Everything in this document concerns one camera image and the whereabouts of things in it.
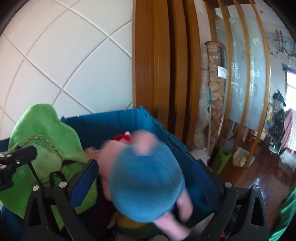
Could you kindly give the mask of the green fleece cloth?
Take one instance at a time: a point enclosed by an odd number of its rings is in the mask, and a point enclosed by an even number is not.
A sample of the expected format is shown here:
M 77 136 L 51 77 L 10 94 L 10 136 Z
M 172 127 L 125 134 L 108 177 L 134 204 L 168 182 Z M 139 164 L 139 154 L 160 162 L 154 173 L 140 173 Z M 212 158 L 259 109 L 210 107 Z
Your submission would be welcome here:
M 34 146 L 37 157 L 28 165 L 17 168 L 12 175 L 13 186 L 1 192 L 1 203 L 12 213 L 24 218 L 33 186 L 39 182 L 50 187 L 50 174 L 60 171 L 66 181 L 80 172 L 89 161 L 74 129 L 59 120 L 49 104 L 35 104 L 23 114 L 11 134 L 8 153 L 18 147 Z

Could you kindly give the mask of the blue-dressed pig plush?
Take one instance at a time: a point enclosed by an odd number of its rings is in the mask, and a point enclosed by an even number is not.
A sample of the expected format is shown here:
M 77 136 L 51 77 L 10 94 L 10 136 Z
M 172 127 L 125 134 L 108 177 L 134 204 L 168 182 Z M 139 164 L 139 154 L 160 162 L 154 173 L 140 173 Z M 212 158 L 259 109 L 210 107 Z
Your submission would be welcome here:
M 98 162 L 103 194 L 116 209 L 110 226 L 132 231 L 152 223 L 170 240 L 185 240 L 193 204 L 178 161 L 155 134 L 131 134 L 129 143 L 112 139 L 85 151 Z

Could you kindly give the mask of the green rolled mat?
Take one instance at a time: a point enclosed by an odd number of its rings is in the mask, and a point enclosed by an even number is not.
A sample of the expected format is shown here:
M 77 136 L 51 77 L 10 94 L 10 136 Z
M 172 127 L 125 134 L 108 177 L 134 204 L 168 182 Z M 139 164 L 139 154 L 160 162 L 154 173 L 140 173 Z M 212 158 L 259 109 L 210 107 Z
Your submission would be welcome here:
M 225 147 L 221 147 L 212 164 L 212 171 L 219 175 L 231 156 L 232 153 L 228 149 L 226 149 Z

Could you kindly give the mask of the blue plastic crate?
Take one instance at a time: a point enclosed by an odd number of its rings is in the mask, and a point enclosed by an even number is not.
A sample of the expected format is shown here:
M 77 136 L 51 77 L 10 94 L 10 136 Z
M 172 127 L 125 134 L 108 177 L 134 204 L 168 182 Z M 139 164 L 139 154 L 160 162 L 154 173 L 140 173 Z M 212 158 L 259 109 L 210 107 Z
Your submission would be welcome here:
M 83 115 L 60 121 L 75 130 L 84 151 L 88 148 L 98 150 L 104 142 L 112 140 L 116 135 L 146 130 L 155 134 L 160 141 L 170 148 L 181 170 L 183 161 L 196 161 L 186 150 L 185 146 L 143 108 Z M 12 175 L 17 168 L 23 165 L 28 165 L 33 174 L 36 175 L 32 161 L 37 157 L 37 149 L 34 146 L 18 147 L 16 151 L 8 153 L 9 140 L 10 138 L 1 142 L 1 150 L 4 153 L 1 157 L 1 192 L 13 186 Z M 41 189 L 50 189 L 59 186 L 61 182 L 68 183 L 69 181 L 66 181 L 66 178 L 60 171 L 56 171 L 50 174 L 49 188 L 44 187 L 41 182 L 35 186 L 39 186 Z M 71 240 L 57 207 L 52 205 L 51 208 L 59 227 L 60 235 L 64 240 Z M 115 240 L 117 233 L 123 233 L 136 238 L 170 240 L 152 223 L 147 225 L 145 230 L 132 231 L 122 229 L 118 225 L 110 226 L 116 209 L 112 202 L 108 201 L 103 194 L 99 173 L 84 201 L 79 207 L 75 208 L 75 211 L 79 221 L 92 236 L 93 240 Z M 25 217 L 17 216 L 3 205 L 1 209 L 1 240 L 23 240 L 24 219 Z M 194 227 L 188 228 L 191 234 L 195 232 Z

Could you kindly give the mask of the red-dressed pig plush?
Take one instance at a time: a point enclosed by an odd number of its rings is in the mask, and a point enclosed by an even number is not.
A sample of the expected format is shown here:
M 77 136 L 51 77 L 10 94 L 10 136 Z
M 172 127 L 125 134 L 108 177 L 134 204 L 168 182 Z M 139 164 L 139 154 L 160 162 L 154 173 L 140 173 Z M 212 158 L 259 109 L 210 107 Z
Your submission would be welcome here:
M 125 132 L 124 134 L 116 135 L 113 138 L 114 141 L 118 142 L 131 142 L 132 141 L 132 134 L 130 132 Z

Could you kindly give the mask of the rolled patterned carpet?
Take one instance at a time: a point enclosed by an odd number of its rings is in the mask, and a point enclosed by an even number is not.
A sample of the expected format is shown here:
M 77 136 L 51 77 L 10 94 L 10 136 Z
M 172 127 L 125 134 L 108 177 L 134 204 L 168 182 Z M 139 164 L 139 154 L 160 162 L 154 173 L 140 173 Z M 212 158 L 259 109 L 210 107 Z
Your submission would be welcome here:
M 227 79 L 227 55 L 225 46 L 217 41 L 208 41 L 210 123 L 208 133 L 208 153 L 212 154 L 222 118 L 225 82 Z

